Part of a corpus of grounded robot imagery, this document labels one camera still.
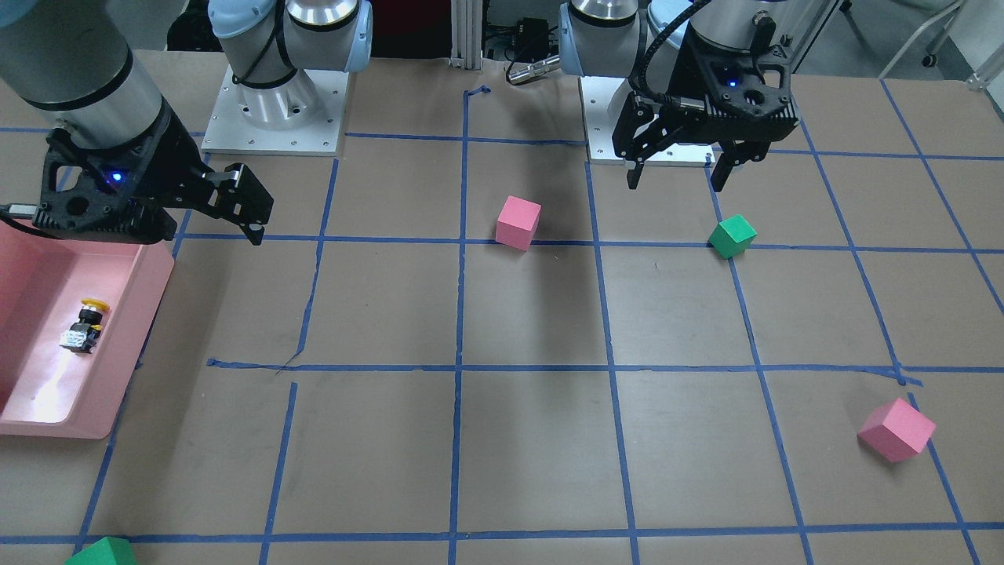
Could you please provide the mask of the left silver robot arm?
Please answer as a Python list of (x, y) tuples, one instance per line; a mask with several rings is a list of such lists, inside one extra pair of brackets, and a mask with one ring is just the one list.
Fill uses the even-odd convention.
[(801, 122), (782, 36), (792, 1), (569, 1), (558, 26), (568, 75), (622, 78), (613, 153), (636, 189), (673, 144), (717, 144), (715, 191)]

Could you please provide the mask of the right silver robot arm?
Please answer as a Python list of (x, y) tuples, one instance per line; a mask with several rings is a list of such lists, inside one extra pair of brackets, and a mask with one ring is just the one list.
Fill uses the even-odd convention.
[[(216, 107), (249, 151), (334, 151), (333, 90), (363, 71), (369, 1), (211, 1), (230, 76)], [(51, 124), (36, 204), (4, 205), (11, 228), (44, 239), (150, 244), (172, 209), (232, 223), (262, 243), (273, 197), (243, 163), (216, 171), (130, 49), (101, 1), (4, 1), (2, 79)]]

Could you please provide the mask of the green cube near left arm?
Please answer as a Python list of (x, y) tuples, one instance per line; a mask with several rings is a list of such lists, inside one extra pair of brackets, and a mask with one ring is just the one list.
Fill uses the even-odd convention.
[(723, 221), (718, 222), (716, 228), (710, 234), (708, 243), (723, 260), (730, 260), (740, 253), (743, 253), (758, 232), (747, 219), (741, 215), (732, 215)]

